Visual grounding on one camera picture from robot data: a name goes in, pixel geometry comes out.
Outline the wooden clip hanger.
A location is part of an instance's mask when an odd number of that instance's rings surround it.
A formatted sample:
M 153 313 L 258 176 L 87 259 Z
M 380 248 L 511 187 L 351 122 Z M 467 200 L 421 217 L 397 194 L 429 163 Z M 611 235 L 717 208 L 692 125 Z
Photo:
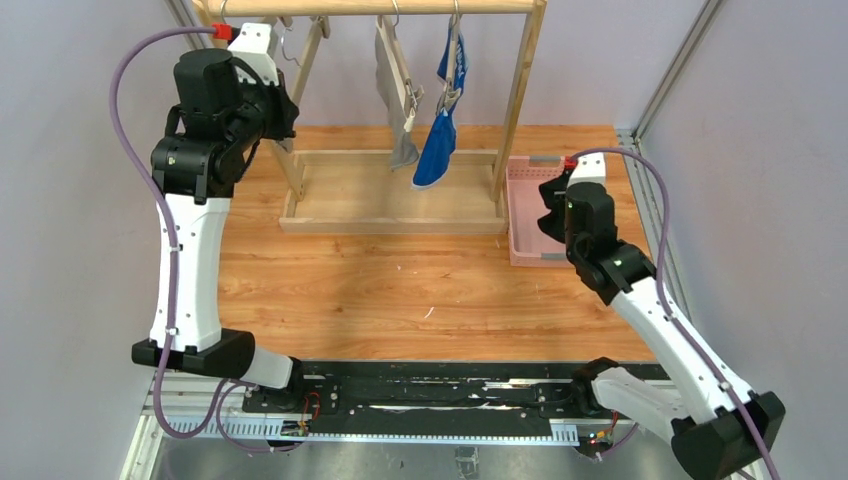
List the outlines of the wooden clip hanger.
M 328 16 L 312 16 L 310 21 L 310 29 L 300 56 L 288 57 L 286 54 L 283 54 L 283 57 L 287 61 L 294 61 L 298 66 L 294 83 L 289 89 L 289 98 L 297 106 L 300 106 L 320 43 L 324 39 L 328 39 L 331 33 Z

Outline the wooden hanger with grey underwear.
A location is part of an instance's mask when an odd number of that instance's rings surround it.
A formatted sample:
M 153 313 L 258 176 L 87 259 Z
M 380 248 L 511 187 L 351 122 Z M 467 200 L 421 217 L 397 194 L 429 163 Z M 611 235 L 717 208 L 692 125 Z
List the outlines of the wooden hanger with grey underwear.
M 416 88 L 413 85 L 407 61 L 396 33 L 396 28 L 400 22 L 399 5 L 395 0 L 392 0 L 391 3 L 394 9 L 395 20 L 392 21 L 385 15 L 378 15 L 377 33 L 383 51 L 385 52 L 388 70 L 391 75 L 391 90 L 394 91 L 403 113 L 404 131 L 411 133 L 424 91 L 422 87 Z

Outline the grey underwear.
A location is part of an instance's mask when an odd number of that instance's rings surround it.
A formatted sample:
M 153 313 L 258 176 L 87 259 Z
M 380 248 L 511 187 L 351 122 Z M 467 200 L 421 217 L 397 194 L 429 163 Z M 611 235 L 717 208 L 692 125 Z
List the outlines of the grey underwear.
M 420 156 L 411 132 L 422 90 L 412 84 L 395 27 L 387 15 L 376 17 L 375 59 L 376 88 L 386 107 L 393 138 L 389 168 L 396 171 L 416 163 Z

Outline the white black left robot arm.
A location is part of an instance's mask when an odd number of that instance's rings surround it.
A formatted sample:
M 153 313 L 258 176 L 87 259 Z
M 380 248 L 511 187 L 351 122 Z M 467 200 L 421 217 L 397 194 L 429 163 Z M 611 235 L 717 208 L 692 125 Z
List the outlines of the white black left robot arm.
M 263 349 L 248 331 L 222 327 L 218 279 L 235 186 L 262 141 L 294 137 L 299 109 L 281 71 L 227 50 L 185 53 L 173 73 L 179 102 L 151 153 L 151 178 L 164 201 L 157 312 L 131 359 L 292 390 L 302 379 L 298 359 Z

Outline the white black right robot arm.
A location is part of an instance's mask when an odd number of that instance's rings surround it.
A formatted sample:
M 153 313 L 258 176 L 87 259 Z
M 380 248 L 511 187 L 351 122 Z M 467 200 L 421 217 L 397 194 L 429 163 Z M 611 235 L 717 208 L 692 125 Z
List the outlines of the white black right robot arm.
M 604 184 L 565 171 L 539 192 L 548 210 L 540 229 L 564 244 L 581 282 L 639 334 L 675 387 L 658 388 L 601 357 L 573 377 L 580 408 L 622 414 L 653 433 L 693 479 L 724 479 L 764 461 L 786 414 L 783 402 L 734 372 L 671 300 L 655 264 L 619 239 Z

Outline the blue underwear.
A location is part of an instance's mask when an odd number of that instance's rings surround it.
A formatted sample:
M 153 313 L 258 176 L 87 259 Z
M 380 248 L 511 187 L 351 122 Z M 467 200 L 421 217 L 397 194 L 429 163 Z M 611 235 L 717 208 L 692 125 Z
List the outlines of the blue underwear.
M 444 54 L 437 69 L 437 76 L 442 80 L 442 82 L 446 68 L 447 44 L 448 39 Z M 464 38 L 460 29 L 455 86 L 457 88 L 462 88 L 462 94 L 465 90 L 467 70 L 467 55 L 465 53 Z M 458 101 L 446 114 L 436 113 L 436 117 L 431 125 L 425 145 L 420 154 L 416 171 L 411 181 L 412 187 L 416 190 L 431 188 L 438 183 L 448 171 L 451 155 L 456 150 L 457 144 L 457 128 L 453 115 Z

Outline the wooden hanger with blue underwear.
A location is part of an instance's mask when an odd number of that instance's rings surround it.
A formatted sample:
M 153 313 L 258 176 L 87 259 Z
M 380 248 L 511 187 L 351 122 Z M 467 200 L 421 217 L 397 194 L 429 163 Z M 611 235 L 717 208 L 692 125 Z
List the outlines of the wooden hanger with blue underwear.
M 454 13 L 452 14 L 449 27 L 449 37 L 447 44 L 447 60 L 445 74 L 443 78 L 443 92 L 437 106 L 438 114 L 446 114 L 452 106 L 458 101 L 462 94 L 462 88 L 455 86 L 457 56 L 459 51 L 460 38 L 460 19 L 461 13 L 459 10 L 459 1 L 454 0 Z

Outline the pink plastic basket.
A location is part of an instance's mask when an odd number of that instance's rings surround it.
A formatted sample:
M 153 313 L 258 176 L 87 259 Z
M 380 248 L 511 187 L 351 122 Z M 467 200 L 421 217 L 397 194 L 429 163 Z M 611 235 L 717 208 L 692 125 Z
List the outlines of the pink plastic basket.
M 558 177 L 565 156 L 511 156 L 506 169 L 508 239 L 513 267 L 568 267 L 565 246 L 544 234 L 537 221 L 549 212 L 539 186 Z

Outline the wooden clothes rack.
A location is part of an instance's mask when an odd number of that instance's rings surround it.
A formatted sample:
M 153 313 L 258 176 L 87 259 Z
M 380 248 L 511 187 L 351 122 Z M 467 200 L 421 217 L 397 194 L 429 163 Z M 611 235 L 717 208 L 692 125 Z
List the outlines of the wooden clothes rack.
M 307 150 L 299 142 L 271 146 L 288 183 L 281 229 L 289 234 L 500 234 L 509 223 L 505 192 L 507 160 L 528 86 L 541 25 L 543 1 L 198 1 L 204 24 L 244 18 L 235 46 L 259 51 L 259 39 L 282 42 L 277 24 L 295 17 L 311 21 L 299 69 L 289 94 L 299 101 L 329 21 L 340 16 L 374 18 L 377 85 L 387 124 L 354 139 L 340 133 L 344 148 Z M 416 123 L 427 111 L 413 84 L 397 38 L 403 16 L 449 18 L 442 92 L 424 145 Z M 508 97 L 501 139 L 494 150 L 463 150 L 451 111 L 461 93 L 467 51 L 460 21 L 466 14 L 520 14 L 525 23 Z

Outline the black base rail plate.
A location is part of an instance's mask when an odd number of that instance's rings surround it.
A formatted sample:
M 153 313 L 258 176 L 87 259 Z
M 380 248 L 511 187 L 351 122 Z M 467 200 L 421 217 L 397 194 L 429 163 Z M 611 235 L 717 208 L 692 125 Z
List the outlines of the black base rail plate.
M 635 430 L 591 406 L 572 362 L 307 361 L 295 386 L 223 389 L 212 424 L 273 449 L 303 441 L 562 445 L 607 450 Z

